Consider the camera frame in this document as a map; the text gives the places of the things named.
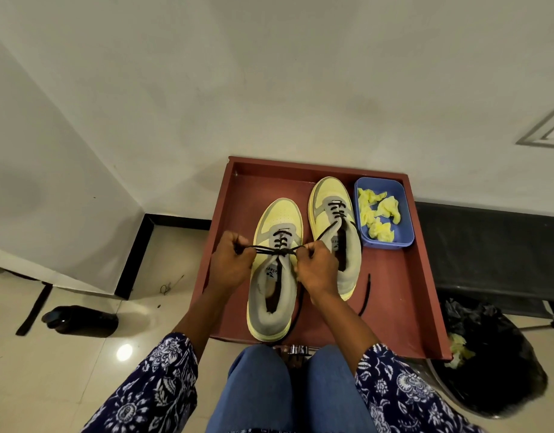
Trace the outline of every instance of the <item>floor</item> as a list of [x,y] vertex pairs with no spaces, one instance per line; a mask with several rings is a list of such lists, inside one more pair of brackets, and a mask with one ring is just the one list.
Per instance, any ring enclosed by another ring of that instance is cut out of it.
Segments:
[[[186,312],[206,237],[203,231],[157,226],[129,301],[53,289],[42,313],[73,304],[117,312],[121,324],[107,339],[60,335],[40,318],[27,336],[15,336],[41,285],[0,273],[0,433],[78,432]],[[171,290],[163,295],[161,286],[168,284]],[[519,326],[546,322],[512,319]],[[527,337],[549,376],[549,388],[544,397],[509,419],[468,415],[491,433],[554,431],[554,331]],[[204,431],[228,368],[243,348],[209,341],[199,366],[206,371],[197,380],[199,406],[185,432]]]

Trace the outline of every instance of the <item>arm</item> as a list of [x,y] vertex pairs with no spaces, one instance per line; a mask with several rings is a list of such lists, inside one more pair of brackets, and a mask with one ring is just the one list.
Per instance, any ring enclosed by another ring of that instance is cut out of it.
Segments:
[[377,431],[482,432],[403,363],[341,299],[336,258],[321,241],[297,251],[297,276],[335,337]]
[[197,363],[235,289],[250,275],[256,251],[225,232],[210,261],[209,283],[171,334],[136,367],[82,429],[83,433],[179,432],[197,406]]

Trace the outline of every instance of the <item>shoe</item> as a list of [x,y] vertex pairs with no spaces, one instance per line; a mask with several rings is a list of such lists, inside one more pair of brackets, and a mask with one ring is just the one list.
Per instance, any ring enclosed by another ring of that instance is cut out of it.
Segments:
[[337,288],[346,301],[355,290],[361,269],[361,240],[351,198],[337,178],[323,178],[311,191],[309,224],[315,241],[322,240],[339,260]]
[[290,199],[277,199],[259,220],[247,302],[247,325],[257,340],[275,342],[289,330],[297,296],[293,249],[302,237],[301,212]]

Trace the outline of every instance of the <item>hand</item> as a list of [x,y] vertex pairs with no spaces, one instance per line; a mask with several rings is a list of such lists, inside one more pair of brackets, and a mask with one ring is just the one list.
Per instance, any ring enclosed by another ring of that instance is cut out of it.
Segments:
[[[235,252],[235,244],[245,247],[241,255]],[[249,246],[249,240],[236,232],[225,231],[210,258],[209,287],[229,296],[251,276],[251,266],[257,251]]]
[[311,302],[318,305],[323,296],[339,297],[337,290],[337,269],[339,261],[321,240],[300,247],[297,252],[297,278],[311,296]]

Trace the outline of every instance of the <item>person's left hand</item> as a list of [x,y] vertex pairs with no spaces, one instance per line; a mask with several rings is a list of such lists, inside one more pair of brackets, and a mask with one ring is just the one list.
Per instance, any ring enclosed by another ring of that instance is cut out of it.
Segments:
[[[235,244],[245,247],[242,254],[235,252]],[[251,276],[251,266],[257,254],[249,240],[236,232],[225,231],[210,259],[209,287],[231,295]]]

